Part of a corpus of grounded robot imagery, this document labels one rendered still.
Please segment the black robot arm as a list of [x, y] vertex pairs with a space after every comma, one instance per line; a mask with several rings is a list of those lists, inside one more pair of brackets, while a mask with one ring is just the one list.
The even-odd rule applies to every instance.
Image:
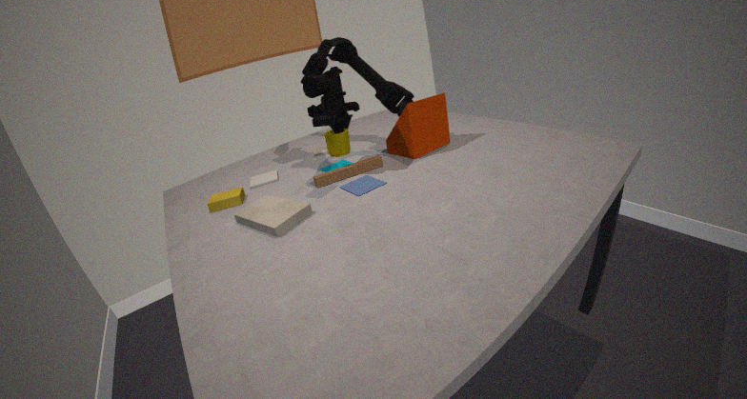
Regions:
[[[332, 54], [329, 51], [332, 47]], [[318, 52], [315, 52], [302, 73], [305, 74], [301, 80], [303, 90], [306, 96], [315, 98], [323, 95], [327, 92], [342, 90], [342, 84], [339, 73], [342, 70], [338, 67], [332, 67], [330, 70], [325, 71], [329, 65], [328, 59], [331, 61], [338, 61], [340, 63], [349, 64], [360, 76], [364, 78], [375, 90], [375, 97], [383, 104], [384, 107], [388, 108], [392, 113], [397, 113], [398, 117], [402, 111], [406, 108], [408, 103], [413, 102], [414, 95], [409, 91], [405, 90], [402, 86], [385, 81], [376, 70], [367, 64], [361, 57], [357, 55], [356, 47], [352, 44], [349, 39], [336, 37], [331, 40], [323, 40], [322, 44], [318, 48]], [[324, 72], [325, 71], [325, 72]], [[323, 73], [324, 72], [324, 73]], [[402, 98], [405, 98], [402, 100]], [[401, 102], [398, 104], [398, 102]], [[326, 110], [325, 101], [321, 100], [321, 104], [317, 107], [312, 105], [307, 108], [309, 116], [314, 118], [319, 114], [324, 114]], [[397, 107], [395, 107], [398, 104]]]

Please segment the yellow cup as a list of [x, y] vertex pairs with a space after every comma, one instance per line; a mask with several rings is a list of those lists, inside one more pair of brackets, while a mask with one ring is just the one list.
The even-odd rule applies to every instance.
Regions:
[[333, 130], [324, 133], [328, 152], [331, 156], [342, 156], [350, 152], [348, 129], [335, 134]]

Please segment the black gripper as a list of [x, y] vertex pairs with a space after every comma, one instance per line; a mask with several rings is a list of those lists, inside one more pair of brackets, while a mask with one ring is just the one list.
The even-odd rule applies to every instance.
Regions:
[[325, 101], [327, 109], [324, 110], [324, 114], [319, 114], [313, 118], [314, 127], [329, 126], [335, 134], [341, 133], [349, 127], [353, 115], [349, 115], [347, 111], [357, 111], [359, 106], [357, 102], [345, 103], [343, 95], [346, 95], [346, 91], [342, 92], [342, 90], [327, 92], [321, 97], [321, 100]]

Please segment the yellow rectangular block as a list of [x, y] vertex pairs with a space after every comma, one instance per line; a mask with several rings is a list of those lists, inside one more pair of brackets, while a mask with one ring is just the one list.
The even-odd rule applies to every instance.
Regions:
[[241, 206], [246, 194], [243, 187], [216, 193], [211, 196], [208, 202], [209, 211], [220, 211], [233, 206]]

